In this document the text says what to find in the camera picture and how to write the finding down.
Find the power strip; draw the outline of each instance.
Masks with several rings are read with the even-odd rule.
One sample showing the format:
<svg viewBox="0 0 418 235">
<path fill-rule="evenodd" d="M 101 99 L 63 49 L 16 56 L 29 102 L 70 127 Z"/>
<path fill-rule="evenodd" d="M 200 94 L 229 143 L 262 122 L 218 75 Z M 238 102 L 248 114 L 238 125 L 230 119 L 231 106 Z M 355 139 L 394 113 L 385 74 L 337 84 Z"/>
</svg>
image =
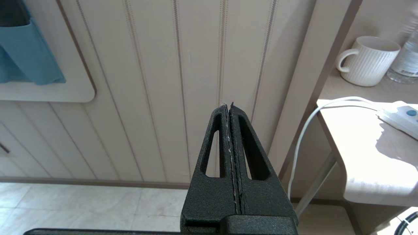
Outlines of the power strip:
<svg viewBox="0 0 418 235">
<path fill-rule="evenodd" d="M 418 110 L 407 103 L 396 101 L 384 107 L 383 110 L 379 110 L 377 116 L 387 124 L 418 140 Z"/>
</svg>

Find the white cable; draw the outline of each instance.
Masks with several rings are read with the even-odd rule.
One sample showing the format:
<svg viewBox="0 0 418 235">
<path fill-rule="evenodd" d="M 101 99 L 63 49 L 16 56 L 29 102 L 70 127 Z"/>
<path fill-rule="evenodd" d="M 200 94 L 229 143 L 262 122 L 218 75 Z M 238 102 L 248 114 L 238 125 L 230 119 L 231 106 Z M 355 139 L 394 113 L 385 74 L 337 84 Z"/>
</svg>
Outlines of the white cable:
<svg viewBox="0 0 418 235">
<path fill-rule="evenodd" d="M 288 186 L 288 191 L 287 191 L 289 200 L 290 200 L 292 182 L 293 182 L 293 179 L 295 178 L 295 169 L 296 169 L 296 162 L 298 160 L 299 147 L 301 146 L 301 142 L 302 142 L 303 135 L 305 134 L 305 131 L 306 131 L 309 123 L 312 121 L 313 117 L 317 114 L 317 112 L 319 112 L 325 106 L 330 105 L 330 104 L 335 103 L 335 102 L 340 102 L 340 101 L 345 101 L 345 100 L 363 101 L 363 102 L 366 102 L 366 103 L 371 104 L 372 107 L 373 107 L 372 109 L 374 109 L 374 110 L 380 110 L 381 109 L 380 107 L 378 107 L 375 104 L 375 102 L 370 101 L 370 100 L 367 100 L 367 99 L 364 99 L 364 98 L 361 98 L 361 97 L 357 97 L 357 96 L 349 96 L 349 97 L 343 97 L 343 98 L 338 98 L 338 99 L 330 100 L 328 103 L 317 107 L 311 113 L 311 115 L 308 117 L 308 119 L 306 120 L 305 125 L 303 126 L 302 131 L 301 131 L 301 133 L 299 135 L 298 142 L 296 143 L 295 155 L 293 157 L 292 172 L 291 172 L 291 175 L 290 175 L 289 186 Z"/>
</svg>

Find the white mug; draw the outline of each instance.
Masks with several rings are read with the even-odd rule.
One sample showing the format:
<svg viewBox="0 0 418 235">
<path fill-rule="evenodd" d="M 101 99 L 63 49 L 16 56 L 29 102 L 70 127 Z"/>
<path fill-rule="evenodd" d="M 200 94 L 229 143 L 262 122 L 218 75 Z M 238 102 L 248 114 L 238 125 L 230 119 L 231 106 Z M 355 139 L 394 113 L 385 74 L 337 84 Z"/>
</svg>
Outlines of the white mug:
<svg viewBox="0 0 418 235">
<path fill-rule="evenodd" d="M 372 36 L 358 37 L 352 49 L 341 53 L 335 65 L 341 76 L 350 83 L 371 87 L 382 80 L 400 46 L 393 41 Z M 341 62 L 346 58 L 344 67 Z"/>
</svg>

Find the baseboard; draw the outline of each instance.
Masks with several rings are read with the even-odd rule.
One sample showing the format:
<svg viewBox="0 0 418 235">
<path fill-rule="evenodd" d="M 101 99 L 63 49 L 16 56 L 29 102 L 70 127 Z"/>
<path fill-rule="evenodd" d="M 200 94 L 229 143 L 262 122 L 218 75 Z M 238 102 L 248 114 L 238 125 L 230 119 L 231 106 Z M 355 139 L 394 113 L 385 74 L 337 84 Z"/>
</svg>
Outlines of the baseboard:
<svg viewBox="0 0 418 235">
<path fill-rule="evenodd" d="M 0 182 L 31 183 L 31 184 L 78 184 L 78 185 L 118 186 L 118 187 L 163 188 L 163 189 L 188 189 L 189 188 L 189 184 L 182 184 L 182 183 L 116 181 L 116 180 L 96 180 L 96 179 L 46 179 L 46 178 L 0 177 Z"/>
</svg>

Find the black cable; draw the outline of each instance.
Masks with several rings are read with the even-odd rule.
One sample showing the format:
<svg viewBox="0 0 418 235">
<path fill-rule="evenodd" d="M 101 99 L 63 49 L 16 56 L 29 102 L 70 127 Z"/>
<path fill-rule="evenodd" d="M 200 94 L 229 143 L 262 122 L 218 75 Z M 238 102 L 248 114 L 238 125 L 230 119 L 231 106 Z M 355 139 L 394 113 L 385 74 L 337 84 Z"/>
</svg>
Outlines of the black cable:
<svg viewBox="0 0 418 235">
<path fill-rule="evenodd" d="M 399 226 L 396 228 L 395 235 L 402 235 L 403 231 L 408 226 L 408 223 L 411 223 L 414 219 L 418 218 L 418 211 L 410 214 L 406 219 L 404 219 Z"/>
</svg>

